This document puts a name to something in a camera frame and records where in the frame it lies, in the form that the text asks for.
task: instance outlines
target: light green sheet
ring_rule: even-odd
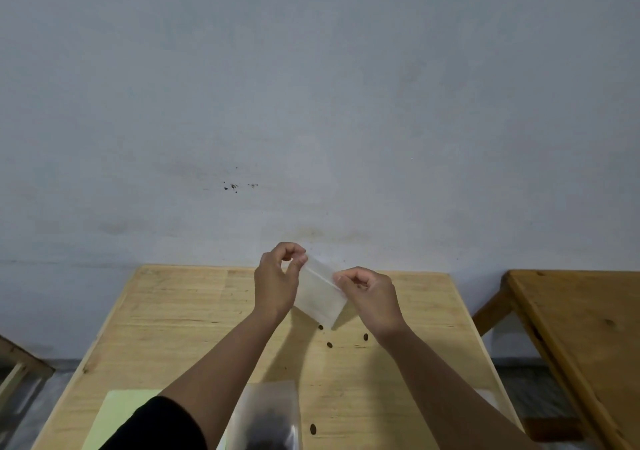
[[[109,391],[86,436],[82,450],[98,450],[134,411],[159,392],[159,389]],[[226,445],[227,432],[220,440],[217,450],[224,450]]]

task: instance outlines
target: sleeve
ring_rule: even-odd
[[[100,450],[207,450],[202,430],[183,407],[156,396],[140,406]]]

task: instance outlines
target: plastic bag with dark contents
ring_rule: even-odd
[[[295,382],[247,384],[227,429],[227,450],[300,450]]]

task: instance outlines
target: person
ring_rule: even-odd
[[[281,263],[289,260],[285,273]],[[298,274],[306,261],[305,249],[296,243],[279,243],[264,253],[255,270],[253,311],[140,407],[102,450],[215,450],[262,350],[293,307]],[[334,281],[396,362],[442,450],[537,448],[411,330],[388,276],[357,267],[335,273]]]

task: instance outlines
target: finger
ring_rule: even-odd
[[[305,265],[308,259],[309,257],[307,255],[294,257],[293,261],[289,263],[289,266],[287,267],[287,272],[285,273],[284,276],[288,280],[297,283],[298,275],[300,274],[300,268],[302,268]]]
[[[380,273],[376,273],[371,269],[363,268],[361,266],[356,266],[354,268],[338,271],[336,275],[346,276],[355,284],[370,287],[376,281],[378,276],[380,276]]]
[[[297,243],[278,243],[278,245],[271,250],[275,260],[279,263],[281,261],[289,261],[294,255],[303,255],[307,252],[305,248]]]
[[[333,275],[333,281],[340,288],[340,290],[342,290],[342,292],[347,295],[347,298],[354,303],[356,298],[360,294],[362,294],[362,289],[358,288],[358,285],[353,283],[347,276],[340,275],[340,272]]]

